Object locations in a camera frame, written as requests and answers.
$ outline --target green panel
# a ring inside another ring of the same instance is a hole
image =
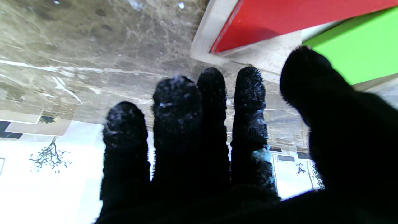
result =
[[[349,84],[398,73],[398,7],[355,17],[305,43]]]

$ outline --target gloved hand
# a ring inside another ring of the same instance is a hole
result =
[[[101,216],[146,204],[194,203],[238,185],[255,186],[266,200],[279,201],[269,161],[262,82],[254,67],[238,73],[230,164],[222,74],[208,68],[197,84],[184,76],[160,81],[153,95],[156,162],[152,181],[144,115],[130,102],[114,106],[103,130]]]

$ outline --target glove finger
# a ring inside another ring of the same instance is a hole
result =
[[[197,168],[202,98],[195,83],[177,76],[158,83],[153,95],[155,166],[152,183],[157,199],[199,193]]]
[[[230,161],[226,145],[226,88],[221,72],[206,69],[198,79],[202,94],[201,166],[204,188],[209,194],[224,191],[230,184]]]
[[[250,184],[262,188],[270,200],[279,200],[267,144],[264,121],[265,87],[255,67],[239,71],[234,96],[231,180],[233,185]]]
[[[121,102],[108,112],[104,124],[101,215],[145,203],[149,196],[148,132],[144,114],[134,104]]]
[[[280,90],[310,127],[310,154],[326,190],[337,190],[362,207],[374,210],[377,205],[382,212],[389,210],[381,205],[397,197],[393,186],[375,191],[369,177],[372,183],[391,182],[394,163],[380,163],[367,172],[363,168],[375,148],[394,147],[390,140],[398,136],[398,111],[373,93],[355,91],[323,55],[305,46],[286,60]],[[378,139],[386,141],[370,147],[372,140]],[[355,160],[344,168],[336,166],[333,158],[339,152]],[[347,172],[356,175],[341,175]]]

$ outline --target red panel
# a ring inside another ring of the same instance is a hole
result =
[[[240,0],[211,52],[398,5],[397,0]]]

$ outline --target marble countertop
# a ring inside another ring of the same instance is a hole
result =
[[[0,109],[101,124],[129,100],[153,123],[157,82],[194,80],[210,67],[189,57],[208,0],[3,0],[0,3]],[[228,90],[230,141],[234,82],[242,65],[219,67]],[[270,143],[307,149],[307,127],[265,83]]]

